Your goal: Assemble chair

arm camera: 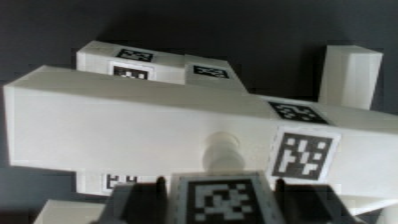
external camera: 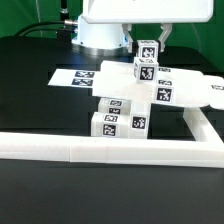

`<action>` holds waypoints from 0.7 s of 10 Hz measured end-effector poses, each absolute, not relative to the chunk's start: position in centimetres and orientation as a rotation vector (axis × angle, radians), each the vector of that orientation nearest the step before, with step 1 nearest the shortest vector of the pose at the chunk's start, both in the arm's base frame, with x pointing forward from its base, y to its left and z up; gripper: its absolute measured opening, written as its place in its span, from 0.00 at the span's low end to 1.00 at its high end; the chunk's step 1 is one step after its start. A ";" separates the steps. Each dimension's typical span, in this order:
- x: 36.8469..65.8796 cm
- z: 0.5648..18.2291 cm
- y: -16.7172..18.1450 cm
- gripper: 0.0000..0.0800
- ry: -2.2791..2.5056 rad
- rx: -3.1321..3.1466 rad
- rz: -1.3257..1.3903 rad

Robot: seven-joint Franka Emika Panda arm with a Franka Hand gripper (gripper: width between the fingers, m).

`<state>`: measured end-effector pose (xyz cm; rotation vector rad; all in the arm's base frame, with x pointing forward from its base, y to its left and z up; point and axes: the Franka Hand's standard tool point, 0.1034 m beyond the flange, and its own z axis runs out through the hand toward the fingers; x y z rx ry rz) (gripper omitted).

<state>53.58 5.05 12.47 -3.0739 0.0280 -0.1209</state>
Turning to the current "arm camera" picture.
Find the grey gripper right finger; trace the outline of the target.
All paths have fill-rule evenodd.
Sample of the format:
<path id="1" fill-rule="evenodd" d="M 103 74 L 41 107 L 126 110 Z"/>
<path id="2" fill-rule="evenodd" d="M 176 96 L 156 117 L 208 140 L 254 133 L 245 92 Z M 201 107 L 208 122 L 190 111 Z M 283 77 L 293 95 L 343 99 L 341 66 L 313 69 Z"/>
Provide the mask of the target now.
<path id="1" fill-rule="evenodd" d="M 363 224 L 329 185 L 275 181 L 275 200 L 286 224 Z"/>

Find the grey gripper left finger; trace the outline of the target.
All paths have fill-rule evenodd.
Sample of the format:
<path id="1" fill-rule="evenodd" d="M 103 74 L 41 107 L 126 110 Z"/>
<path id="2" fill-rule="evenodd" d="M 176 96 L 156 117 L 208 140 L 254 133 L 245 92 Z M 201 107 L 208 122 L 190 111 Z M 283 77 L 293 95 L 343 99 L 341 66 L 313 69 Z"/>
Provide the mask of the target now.
<path id="1" fill-rule="evenodd" d="M 94 224 L 165 224 L 165 178 L 155 182 L 128 182 L 114 188 Z"/>

